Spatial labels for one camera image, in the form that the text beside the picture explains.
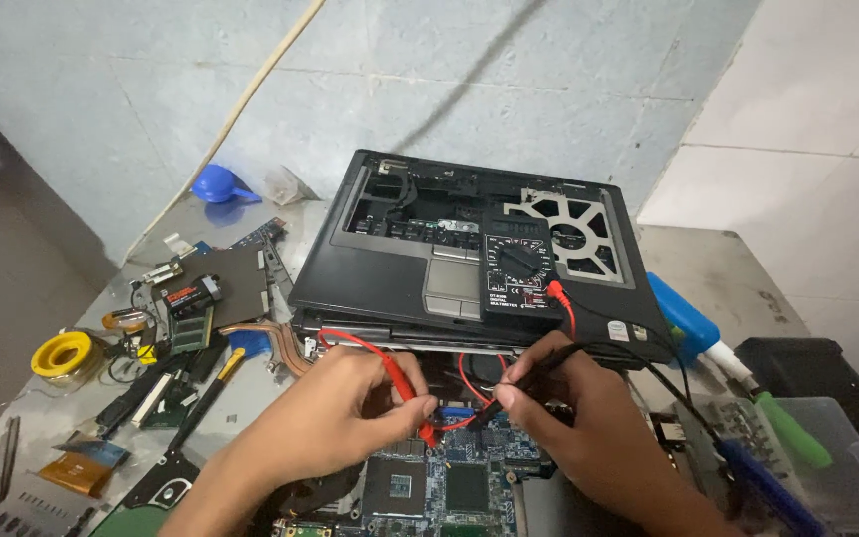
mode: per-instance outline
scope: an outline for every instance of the white cable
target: white cable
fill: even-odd
[[[304,28],[310,24],[310,21],[313,20],[314,16],[317,14],[317,11],[320,10],[321,7],[324,6],[324,2],[327,0],[313,0],[310,3],[310,6],[304,11],[304,14],[301,15],[301,18],[297,19],[297,22],[294,24],[293,28],[283,37],[283,40],[274,49],[274,52],[269,55],[267,61],[263,64],[263,67],[257,71],[254,78],[251,79],[250,83],[247,84],[245,91],[241,94],[241,97],[238,98],[237,104],[234,105],[234,108],[231,109],[231,113],[227,116],[227,120],[224,121],[224,126],[221,127],[221,131],[218,133],[218,138],[214,140],[211,144],[211,148],[207,150],[207,154],[204,155],[204,158],[201,159],[200,164],[197,165],[197,169],[195,169],[194,173],[191,174],[191,177],[185,181],[184,186],[181,187],[180,190],[177,191],[177,194],[168,201],[168,204],[164,206],[164,209],[161,210],[155,219],[151,221],[151,223],[144,228],[144,231],[138,235],[137,239],[132,243],[131,246],[128,247],[128,251],[125,252],[124,262],[128,261],[128,258],[131,256],[132,252],[135,251],[137,245],[140,244],[145,237],[148,236],[148,233],[151,232],[151,228],[157,224],[161,218],[164,216],[168,210],[171,209],[184,194],[187,193],[188,189],[191,188],[191,185],[194,184],[194,181],[197,179],[197,176],[200,175],[201,170],[204,169],[204,166],[208,165],[211,159],[214,157],[214,154],[218,152],[218,149],[221,148],[221,144],[227,138],[227,135],[230,134],[231,128],[234,127],[234,123],[237,122],[238,117],[241,116],[241,113],[244,112],[245,106],[247,106],[247,102],[254,96],[254,93],[260,87],[260,84],[264,79],[267,78],[267,75],[270,75],[270,72],[274,69],[274,66],[277,65],[277,62],[280,61],[280,58],[283,57],[283,54],[287,52],[287,49],[290,48],[291,45],[294,44],[294,41],[297,40],[297,37],[304,31]]]

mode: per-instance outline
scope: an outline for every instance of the battery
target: battery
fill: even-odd
[[[191,285],[164,295],[164,307],[175,319],[203,310],[221,300],[221,286],[215,274],[205,274],[196,278]]]

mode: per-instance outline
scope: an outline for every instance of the yellow spool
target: yellow spool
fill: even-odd
[[[83,332],[66,332],[42,344],[31,356],[31,371],[56,386],[84,383],[98,369],[101,351]]]

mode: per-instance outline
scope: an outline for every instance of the multimeter label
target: multimeter label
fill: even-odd
[[[540,269],[529,278],[515,278],[500,267],[500,250],[519,245],[532,250],[540,260]],[[496,307],[518,309],[549,308],[545,294],[545,277],[552,269],[552,250],[544,241],[486,235],[486,283],[489,303]]]

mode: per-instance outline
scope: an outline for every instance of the black probe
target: black probe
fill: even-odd
[[[529,372],[522,375],[519,382],[515,384],[517,388],[525,393],[529,393],[531,387],[534,386],[543,376],[554,371],[562,362],[567,360],[576,351],[581,351],[585,346],[584,343],[570,343],[565,347],[559,347],[552,351],[548,358],[538,362]],[[486,408],[476,413],[476,419],[472,421],[473,427],[485,427],[495,415],[502,411],[502,403],[493,399],[493,402],[486,405]]]

